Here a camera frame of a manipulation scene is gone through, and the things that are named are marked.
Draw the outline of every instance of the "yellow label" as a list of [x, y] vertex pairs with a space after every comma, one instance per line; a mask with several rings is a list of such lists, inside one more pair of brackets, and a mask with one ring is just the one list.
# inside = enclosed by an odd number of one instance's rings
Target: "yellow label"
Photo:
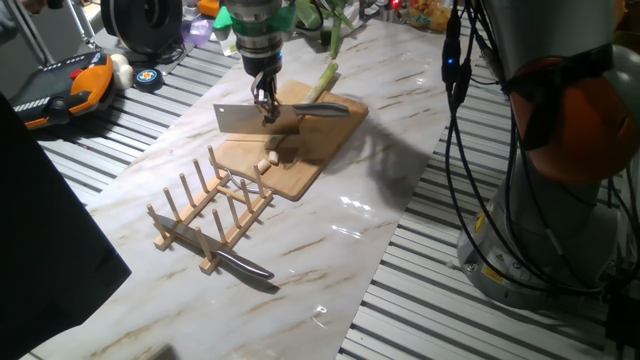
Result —
[[476, 220], [476, 234], [480, 232], [482, 226], [484, 226], [484, 213], [478, 215], [478, 219]]
[[482, 273], [490, 277], [498, 284], [502, 284], [504, 282], [504, 278], [502, 276], [498, 275], [495, 271], [491, 270], [491, 268], [486, 265], [482, 269]]

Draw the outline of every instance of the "wooden peg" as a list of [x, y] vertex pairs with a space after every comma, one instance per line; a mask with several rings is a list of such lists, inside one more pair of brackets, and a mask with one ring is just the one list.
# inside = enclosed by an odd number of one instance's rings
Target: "wooden peg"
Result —
[[220, 170], [218, 170], [216, 155], [213, 153], [213, 148], [211, 147], [211, 145], [209, 145], [207, 146], [207, 149], [209, 150], [209, 160], [211, 161], [211, 166], [213, 166], [213, 171], [216, 173], [216, 177], [218, 179], [222, 179], [222, 176], [220, 176]]
[[236, 206], [233, 203], [233, 196], [227, 195], [227, 201], [229, 201], [229, 209], [231, 210], [231, 217], [233, 217], [233, 224], [239, 229], [240, 220], [238, 220], [238, 213], [236, 212]]
[[153, 222], [156, 224], [156, 228], [160, 232], [160, 236], [162, 236], [163, 240], [166, 240], [167, 239], [167, 233], [164, 231], [164, 227], [162, 226], [162, 223], [160, 222], [160, 219], [158, 218], [158, 214], [156, 214], [156, 211], [153, 210], [153, 206], [151, 206], [151, 204], [147, 204], [147, 211], [149, 212], [149, 215], [151, 215], [151, 218], [153, 219]]
[[207, 182], [204, 181], [204, 175], [202, 175], [202, 169], [200, 169], [200, 164], [198, 163], [198, 159], [193, 159], [193, 166], [196, 168], [196, 172], [198, 173], [198, 179], [200, 179], [200, 185], [202, 185], [202, 191], [208, 193], [209, 188], [207, 187]]
[[216, 221], [216, 226], [218, 227], [218, 233], [220, 234], [220, 242], [224, 243], [227, 241], [224, 236], [224, 229], [222, 228], [222, 222], [220, 222], [220, 216], [218, 215], [218, 210], [213, 209], [211, 211], [213, 213], [213, 219]]
[[247, 189], [247, 182], [244, 181], [244, 179], [241, 179], [240, 185], [242, 186], [242, 193], [244, 194], [244, 202], [247, 204], [247, 211], [253, 213], [253, 209], [251, 208], [251, 198], [249, 197], [249, 190]]
[[183, 173], [180, 173], [180, 181], [182, 181], [182, 186], [184, 186], [184, 192], [187, 194], [189, 205], [196, 207], [196, 203], [193, 201], [193, 196], [191, 196], [191, 191], [189, 190], [189, 184], [187, 184], [187, 178], [184, 177]]
[[238, 193], [235, 193], [235, 192], [233, 192], [233, 190], [224, 188], [222, 186], [218, 186], [216, 189], [219, 192], [221, 192], [221, 193], [223, 193], [225, 195], [230, 195], [232, 198], [234, 198], [234, 199], [236, 199], [236, 200], [238, 200], [240, 202], [244, 202], [244, 195], [240, 195]]
[[176, 218], [176, 221], [182, 221], [182, 219], [180, 218], [180, 213], [178, 212], [178, 208], [176, 208], [176, 204], [173, 202], [173, 198], [171, 197], [171, 193], [169, 192], [169, 189], [164, 188], [162, 189], [162, 191], [164, 191], [164, 195], [167, 197], [167, 202], [171, 207], [171, 211], [173, 212], [173, 217]]
[[253, 165], [253, 172], [256, 174], [256, 185], [258, 185], [258, 194], [264, 199], [264, 189], [262, 186], [262, 179], [260, 178], [260, 169], [258, 165]]
[[202, 236], [202, 230], [200, 230], [200, 227], [196, 228], [196, 236], [198, 237], [198, 241], [200, 241], [200, 246], [202, 246], [202, 250], [204, 250], [204, 256], [209, 261], [213, 260], [211, 249], [209, 249], [209, 244], [207, 244], [207, 240], [205, 240], [204, 236]]

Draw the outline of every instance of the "orange device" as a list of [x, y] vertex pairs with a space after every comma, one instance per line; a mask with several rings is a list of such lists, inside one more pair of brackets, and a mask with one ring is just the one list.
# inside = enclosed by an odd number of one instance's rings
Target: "orange device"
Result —
[[111, 58], [90, 52], [34, 72], [10, 102], [33, 130], [65, 124], [72, 117], [105, 108], [114, 94]]
[[217, 17], [220, 12], [220, 2], [218, 0], [200, 0], [198, 9], [205, 15]]

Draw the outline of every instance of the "black cloth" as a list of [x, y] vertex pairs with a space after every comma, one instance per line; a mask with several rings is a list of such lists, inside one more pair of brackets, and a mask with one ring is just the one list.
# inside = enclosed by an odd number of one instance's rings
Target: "black cloth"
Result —
[[0, 93], [0, 359], [82, 324], [131, 271]]

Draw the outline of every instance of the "black cable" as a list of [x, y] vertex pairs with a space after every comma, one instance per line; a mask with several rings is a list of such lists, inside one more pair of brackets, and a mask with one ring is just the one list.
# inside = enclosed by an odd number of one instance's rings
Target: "black cable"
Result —
[[[451, 93], [448, 93], [447, 96], [449, 98], [451, 98]], [[452, 201], [453, 207], [454, 207], [454, 209], [456, 211], [456, 215], [458, 216], [458, 220], [460, 221], [460, 224], [462, 226], [462, 230], [464, 231], [465, 235], [467, 236], [467, 239], [469, 239], [469, 243], [471, 244], [471, 246], [475, 250], [476, 254], [478, 254], [478, 256], [480, 257], [482, 262], [489, 269], [491, 269], [493, 272], [495, 272], [496, 274], [501, 276], [503, 279], [505, 279], [505, 280], [507, 280], [507, 281], [509, 281], [509, 282], [511, 282], [513, 284], [516, 284], [518, 286], [521, 286], [521, 287], [523, 287], [525, 289], [540, 291], [540, 292], [544, 292], [544, 293], [551, 293], [551, 294], [584, 295], [582, 291], [575, 292], [575, 291], [570, 291], [568, 289], [541, 288], [541, 287], [537, 287], [537, 286], [533, 286], [533, 285], [529, 285], [527, 283], [521, 282], [521, 281], [519, 281], [519, 280], [517, 280], [517, 279], [515, 279], [515, 278], [513, 278], [513, 277], [511, 277], [511, 276], [509, 276], [507, 274], [505, 274], [501, 270], [499, 270], [482, 253], [482, 251], [480, 250], [480, 247], [478, 246], [478, 244], [473, 239], [473, 236], [471, 235], [471, 232], [469, 231], [469, 228], [467, 227], [467, 224], [466, 224], [466, 222], [464, 220], [464, 216], [462, 215], [462, 211], [460, 210], [460, 206], [458, 205], [458, 200], [457, 200], [456, 194], [455, 194], [455, 187], [453, 185], [453, 178], [452, 178], [452, 175], [451, 175], [451, 144], [452, 144], [454, 129], [457, 129], [457, 121], [456, 121], [456, 115], [455, 115], [455, 113], [457, 112], [457, 108], [450, 107], [450, 109], [452, 111], [451, 124], [449, 125], [449, 132], [447, 134], [447, 142], [446, 142], [446, 148], [445, 148], [445, 171], [446, 171], [446, 174], [447, 174], [447, 184], [449, 185], [449, 192], [451, 194], [451, 201]], [[488, 220], [488, 218], [490, 217], [490, 215], [488, 214], [488, 211], [485, 211], [484, 214], [485, 214], [485, 218], [487, 218], [487, 220]]]
[[573, 191], [571, 191], [568, 187], [566, 187], [564, 184], [560, 184], [560, 187], [562, 188], [562, 190], [564, 190], [567, 194], [569, 194], [569, 196], [571, 196], [575, 201], [581, 203], [584, 206], [588, 206], [588, 207], [596, 207], [598, 206], [598, 204], [596, 203], [589, 203], [587, 201], [585, 201], [584, 199], [580, 198], [578, 195], [574, 194]]
[[[470, 15], [470, 11], [468, 10], [465, 6], [465, 9], [463, 9], [463, 13], [465, 12], [465, 10], [467, 10], [468, 14], [469, 14], [469, 20], [472, 23], [472, 36], [471, 36], [471, 41], [469, 46], [472, 46], [473, 43], [473, 36], [474, 34], [477, 34], [477, 28], [475, 27], [475, 22], [473, 20], [471, 20], [471, 15]], [[484, 13], [482, 11], [480, 11], [480, 19], [482, 22], [483, 27], [485, 27], [485, 30], [487, 30], [487, 34], [489, 35], [489, 41], [492, 43], [492, 45], [494, 46], [494, 48], [497, 48], [495, 46], [495, 40], [493, 39], [493, 37], [491, 36], [491, 32], [490, 32], [490, 27], [488, 25], [488, 21], [486, 21], [486, 17], [484, 16]], [[446, 84], [446, 89], [447, 89], [447, 97], [449, 100], [449, 108], [451, 111], [451, 125], [449, 127], [449, 132], [448, 132], [448, 136], [447, 136], [447, 146], [446, 146], [446, 154], [445, 154], [445, 168], [446, 168], [446, 172], [447, 172], [447, 182], [449, 185], [449, 190], [451, 193], [451, 198], [452, 198], [452, 202], [454, 205], [454, 209], [456, 211], [456, 215], [458, 216], [458, 219], [460, 221], [460, 224], [462, 226], [463, 231], [465, 232], [465, 235], [467, 236], [467, 238], [469, 239], [470, 244], [472, 245], [472, 247], [474, 248], [474, 250], [476, 251], [476, 253], [478, 254], [478, 256], [481, 258], [481, 260], [484, 262], [484, 264], [489, 267], [491, 270], [493, 270], [495, 273], [497, 273], [498, 275], [502, 276], [505, 280], [512, 282], [516, 285], [519, 285], [523, 288], [528, 288], [528, 289], [532, 289], [532, 290], [536, 290], [536, 291], [540, 291], [540, 292], [545, 292], [545, 293], [552, 293], [552, 294], [561, 294], [561, 295], [593, 295], [593, 294], [602, 294], [603, 290], [602, 289], [593, 289], [593, 290], [584, 290], [584, 289], [576, 289], [576, 288], [572, 288], [569, 286], [566, 286], [564, 284], [559, 283], [557, 280], [549, 278], [549, 279], [544, 279], [544, 275], [542, 274], [537, 274], [536, 271], [532, 271], [530, 268], [527, 268], [528, 264], [524, 261], [522, 261], [521, 259], [519, 260], [518, 255], [513, 251], [513, 249], [510, 248], [509, 244], [504, 240], [504, 237], [502, 236], [502, 234], [500, 233], [500, 231], [497, 229], [497, 226], [495, 225], [495, 222], [493, 222], [493, 219], [491, 218], [491, 214], [489, 213], [488, 209], [486, 208], [486, 205], [484, 204], [484, 201], [477, 189], [477, 185], [475, 184], [475, 179], [473, 178], [473, 174], [471, 173], [471, 170], [469, 168], [469, 164], [467, 162], [466, 156], [464, 154], [464, 148], [462, 146], [462, 139], [460, 136], [460, 131], [458, 129], [458, 125], [457, 125], [457, 110], [459, 105], [464, 101], [464, 98], [466, 97], [466, 91], [468, 89], [468, 82], [471, 78], [471, 71], [470, 71], [470, 65], [469, 65], [469, 56], [467, 56], [467, 59], [465, 59], [465, 62], [463, 63], [463, 65], [460, 67], [458, 76], [456, 78], [455, 81], [445, 81]], [[465, 221], [464, 221], [464, 216], [462, 215], [461, 209], [458, 205], [457, 202], [457, 198], [455, 195], [455, 188], [453, 187], [453, 179], [451, 176], [451, 171], [450, 171], [450, 156], [451, 156], [451, 143], [452, 143], [452, 139], [453, 139], [453, 134], [455, 133], [456, 135], [456, 141], [458, 143], [458, 149], [460, 152], [460, 158], [461, 158], [461, 162], [465, 168], [465, 172], [467, 174], [467, 178], [470, 181], [470, 184], [474, 190], [474, 194], [476, 195], [479, 204], [483, 210], [483, 213], [485, 215], [485, 219], [486, 221], [488, 221], [491, 224], [492, 230], [496, 233], [496, 236], [499, 238], [499, 240], [501, 240], [503, 246], [505, 248], [507, 248], [507, 250], [511, 253], [511, 255], [517, 260], [519, 261], [523, 267], [525, 269], [527, 269], [531, 274], [533, 274], [534, 276], [539, 277], [540, 279], [543, 279], [543, 281], [547, 284], [547, 285], [551, 285], [554, 288], [541, 288], [541, 287], [536, 287], [536, 286], [532, 286], [523, 282], [520, 282], [517, 279], [514, 279], [506, 274], [504, 274], [502, 271], [500, 271], [499, 269], [497, 269], [485, 256], [484, 254], [482, 254], [482, 252], [480, 251], [480, 248], [478, 247], [478, 245], [475, 243], [473, 236], [471, 235], [471, 232], [469, 231]], [[632, 228], [634, 231], [634, 236], [637, 237], [638, 234], [640, 234], [640, 223], [638, 222], [637, 217], [634, 218], [634, 221], [632, 221]], [[638, 252], [640, 253], [640, 244], [637, 243], [636, 246], [638, 247]], [[624, 279], [622, 281], [619, 281], [619, 279], [617, 279], [618, 281], [616, 281], [615, 283], [609, 283], [607, 285], [608, 289], [611, 288], [616, 288], [616, 287], [624, 287], [626, 285], [628, 285], [628, 283], [633, 280], [633, 278], [637, 275], [638, 270], [640, 270], [640, 261], [637, 261], [636, 264], [634, 264], [633, 270], [630, 271], [627, 275], [625, 275]]]
[[631, 165], [627, 166], [627, 185], [631, 196], [631, 213], [633, 218], [638, 217], [638, 205], [636, 204], [636, 193], [633, 191], [633, 177], [631, 177]]
[[[513, 114], [513, 111], [511, 112], [511, 121], [512, 121], [512, 127], [516, 127], [516, 119], [515, 119], [515, 115]], [[542, 225], [544, 226], [545, 231], [547, 231], [547, 235], [549, 236], [549, 238], [551, 239], [553, 235], [553, 233], [551, 232], [551, 226], [549, 225], [549, 222], [547, 221], [546, 216], [544, 216], [544, 212], [542, 211], [542, 206], [540, 205], [540, 202], [538, 201], [538, 197], [535, 194], [535, 190], [533, 188], [533, 181], [531, 180], [531, 173], [529, 171], [529, 161], [525, 155], [525, 150], [524, 150], [524, 146], [522, 145], [522, 137], [521, 136], [517, 136], [517, 140], [519, 145], [520, 145], [520, 156], [522, 158], [522, 166], [525, 172], [525, 177], [527, 179], [527, 184], [529, 186], [529, 192], [531, 193], [531, 198], [533, 199], [533, 203], [534, 206], [536, 208], [536, 210], [538, 211], [538, 215], [540, 216], [540, 221], [542, 222]], [[511, 213], [507, 213], [507, 221], [509, 222], [509, 224], [512, 224], [512, 220], [511, 220]], [[582, 280], [582, 278], [580, 276], [578, 276], [578, 272], [575, 270], [575, 268], [573, 267], [573, 265], [571, 264], [571, 262], [569, 261], [569, 258], [567, 258], [567, 256], [564, 254], [564, 252], [562, 252], [562, 249], [560, 248], [560, 245], [558, 244], [556, 249], [558, 250], [558, 255], [560, 256], [560, 259], [562, 260], [562, 262], [565, 264], [565, 266], [567, 267], [567, 269], [569, 270], [569, 273], [571, 273], [571, 275], [573, 276], [574, 279], [576, 279], [576, 281], [585, 289], [589, 289], [589, 290], [596, 290], [591, 288], [586, 282], [584, 282], [584, 280]]]
[[611, 209], [611, 188], [613, 187], [613, 180], [607, 180], [607, 207]]
[[[467, 8], [467, 15], [469, 16], [469, 21], [471, 23], [471, 38], [469, 40], [469, 47], [473, 46], [473, 37], [475, 35], [478, 34], [477, 28], [476, 28], [476, 20], [478, 18], [478, 12], [475, 13], [475, 16], [473, 17], [473, 19], [471, 18], [471, 7]], [[467, 49], [467, 59], [469, 59], [471, 56], [471, 51], [469, 51], [469, 49]], [[512, 122], [512, 132], [515, 132], [516, 128], [515, 128], [515, 121]], [[540, 280], [544, 281], [545, 283], [551, 285], [551, 286], [555, 286], [558, 288], [563, 288], [566, 287], [565, 284], [561, 283], [560, 281], [554, 279], [553, 277], [551, 277], [550, 275], [546, 274], [544, 271], [542, 271], [542, 269], [540, 269], [532, 260], [531, 258], [528, 257], [528, 255], [522, 251], [521, 249], [518, 248], [518, 251], [514, 251], [514, 249], [511, 247], [511, 245], [507, 242], [507, 240], [505, 239], [505, 237], [503, 236], [503, 234], [500, 232], [500, 230], [498, 229], [497, 225], [495, 224], [493, 218], [491, 217], [491, 215], [489, 214], [489, 211], [487, 210], [484, 201], [482, 200], [482, 197], [480, 196], [480, 192], [475, 184], [475, 180], [473, 179], [473, 174], [471, 174], [471, 169], [469, 168], [469, 165], [467, 164], [466, 158], [464, 156], [464, 149], [461, 146], [462, 143], [462, 138], [459, 134], [459, 131], [456, 129], [454, 130], [455, 134], [456, 134], [456, 140], [458, 142], [458, 148], [459, 148], [459, 152], [460, 152], [460, 157], [462, 160], [462, 163], [465, 167], [465, 171], [467, 172], [467, 177], [469, 178], [469, 181], [471, 183], [471, 187], [474, 190], [474, 193], [476, 195], [476, 198], [478, 199], [478, 202], [480, 203], [480, 206], [483, 210], [483, 212], [485, 213], [485, 217], [487, 219], [487, 221], [489, 222], [489, 224], [491, 225], [491, 228], [493, 229], [493, 231], [496, 233], [496, 236], [498, 237], [498, 240], [500, 241], [500, 243], [505, 247], [505, 249], [510, 253], [511, 256], [513, 256], [516, 261], [518, 261], [523, 268], [525, 268], [525, 270], [529, 271], [531, 274], [533, 274], [535, 277], [539, 278]], [[511, 170], [513, 169], [513, 165], [515, 162], [515, 151], [517, 151], [517, 148], [515, 148], [516, 143], [514, 141], [512, 141], [512, 145], [511, 145], [511, 150], [512, 150], [512, 154], [510, 154], [510, 158], [509, 158], [509, 162], [507, 164], [507, 180], [506, 180], [506, 190], [510, 190], [510, 180], [511, 180]], [[507, 226], [510, 226], [512, 230], [510, 235], [511, 238], [513, 239], [513, 243], [514, 245], [516, 245], [519, 243], [518, 239], [516, 238], [515, 235], [515, 231], [513, 231], [513, 225], [511, 223], [511, 221], [507, 222]]]
[[168, 45], [161, 54], [158, 54], [156, 58], [150, 58], [148, 60], [129, 61], [134, 69], [145, 69], [149, 67], [155, 67], [156, 65], [167, 65], [174, 63], [180, 59], [187, 51], [182, 39], [176, 40]]
[[476, 83], [476, 84], [480, 84], [480, 85], [498, 85], [498, 84], [500, 84], [500, 83], [499, 83], [499, 82], [497, 82], [497, 81], [494, 81], [494, 82], [482, 82], [482, 81], [478, 81], [478, 80], [474, 79], [473, 77], [471, 78], [471, 81], [473, 81], [473, 82], [474, 82], [474, 83]]
[[[615, 195], [616, 199], [618, 200], [618, 203], [620, 203], [620, 207], [624, 211], [624, 214], [627, 217], [627, 220], [629, 220], [629, 224], [631, 225], [631, 232], [633, 233], [633, 237], [636, 239], [636, 252], [640, 254], [640, 241], [638, 241], [640, 239], [640, 222], [638, 221], [638, 217], [634, 217], [631, 215], [631, 212], [629, 211], [627, 204], [625, 204], [625, 202], [622, 201], [622, 198], [620, 197], [618, 190], [614, 186], [611, 187], [611, 190]], [[630, 187], [629, 191], [633, 192], [634, 191], [633, 187]], [[622, 279], [619, 280], [619, 282], [617, 283], [614, 282], [613, 284], [610, 284], [610, 286], [614, 290], [624, 289], [638, 276], [638, 272], [640, 272], [640, 259], [636, 259], [636, 262], [633, 264], [633, 267], [631, 268], [631, 270], [629, 270], [629, 272], [627, 272], [627, 274], [625, 274], [622, 277]]]
[[[477, 28], [475, 27], [475, 22], [474, 20], [472, 20], [470, 18], [471, 21], [471, 25], [472, 25], [472, 33], [471, 33], [471, 39], [469, 41], [469, 46], [471, 47], [473, 45], [473, 36], [477, 33]], [[469, 61], [469, 56], [467, 57], [467, 59], [465, 59], [465, 64], [467, 64]], [[563, 284], [557, 284], [557, 282], [554, 282], [552, 279], [545, 279], [546, 283], [548, 283], [549, 285], [552, 285], [554, 287], [557, 287], [556, 289], [548, 289], [548, 288], [540, 288], [540, 287], [536, 287], [536, 286], [532, 286], [532, 285], [528, 285], [526, 283], [523, 283], [519, 280], [516, 280], [510, 276], [507, 276], [506, 274], [504, 274], [502, 271], [498, 270], [495, 266], [493, 266], [493, 264], [491, 262], [489, 262], [486, 257], [484, 256], [484, 254], [481, 253], [479, 247], [477, 246], [477, 244], [475, 243], [475, 241], [473, 240], [473, 237], [471, 236], [471, 233], [469, 232], [469, 229], [466, 226], [466, 223], [464, 222], [464, 217], [462, 216], [461, 210], [459, 208], [459, 206], [457, 205], [457, 199], [455, 198], [455, 189], [453, 188], [453, 181], [451, 179], [451, 173], [450, 173], [450, 147], [451, 147], [451, 140], [453, 138], [453, 134], [456, 134], [456, 141], [458, 142], [458, 149], [460, 152], [460, 158], [462, 161], [462, 164], [465, 168], [465, 172], [467, 174], [467, 177], [470, 181], [471, 187], [474, 190], [474, 194], [476, 195], [479, 204], [485, 214], [485, 218], [486, 220], [489, 222], [489, 224], [491, 225], [493, 231], [496, 233], [496, 236], [498, 237], [498, 239], [500, 240], [500, 242], [503, 244], [503, 246], [509, 251], [509, 253], [516, 259], [516, 261], [520, 262], [522, 264], [522, 266], [528, 270], [530, 273], [532, 273], [534, 276], [537, 276], [541, 279], [544, 279], [544, 275], [539, 275], [537, 274], [536, 271], [534, 271], [533, 269], [531, 269], [529, 267], [529, 265], [523, 261], [514, 251], [513, 249], [511, 249], [510, 245], [508, 244], [508, 242], [504, 239], [503, 235], [500, 233], [500, 231], [498, 230], [498, 227], [496, 226], [495, 222], [493, 221], [491, 214], [489, 213], [488, 209], [486, 208], [486, 205], [484, 204], [484, 201], [482, 200], [482, 197], [479, 193], [479, 190], [477, 188], [477, 185], [475, 183], [475, 180], [473, 178], [473, 174], [471, 173], [471, 169], [469, 168], [469, 164], [466, 160], [466, 156], [464, 154], [464, 148], [462, 146], [462, 139], [460, 136], [460, 132], [457, 126], [457, 117], [456, 117], [456, 113], [457, 113], [457, 108], [459, 106], [459, 103], [461, 103], [464, 100], [464, 95], [466, 95], [466, 89], [460, 89], [460, 84], [461, 81], [460, 79], [457, 82], [457, 86], [456, 89], [454, 90], [453, 94], [451, 93], [451, 91], [447, 91], [447, 96], [449, 98], [449, 103], [450, 103], [450, 111], [451, 111], [451, 125], [449, 128], [449, 134], [448, 134], [448, 138], [447, 138], [447, 151], [446, 151], [446, 156], [445, 156], [445, 165], [447, 167], [447, 182], [449, 184], [449, 188], [450, 188], [450, 192], [451, 192], [451, 197], [452, 197], [452, 201], [454, 202], [454, 208], [456, 210], [456, 213], [458, 215], [458, 218], [461, 222], [461, 225], [467, 235], [467, 237], [469, 238], [470, 243], [472, 244], [472, 246], [474, 247], [475, 251], [478, 253], [478, 255], [481, 257], [481, 259], [484, 261], [484, 263], [486, 264], [486, 266], [488, 266], [491, 270], [493, 270], [494, 272], [496, 272], [497, 274], [499, 274], [500, 276], [502, 276], [504, 279], [520, 285], [524, 288], [528, 288], [528, 289], [532, 289], [532, 290], [536, 290], [536, 291], [542, 291], [542, 292], [547, 292], [547, 293], [554, 293], [554, 294], [566, 294], [566, 295], [588, 295], [588, 294], [594, 294], [594, 293], [601, 293], [600, 290], [598, 291], [587, 291], [587, 290], [581, 290], [581, 289], [575, 289], [575, 288], [570, 288], [567, 286], [563, 286]], [[456, 96], [456, 92], [461, 92], [464, 93], [462, 96], [458, 95]]]

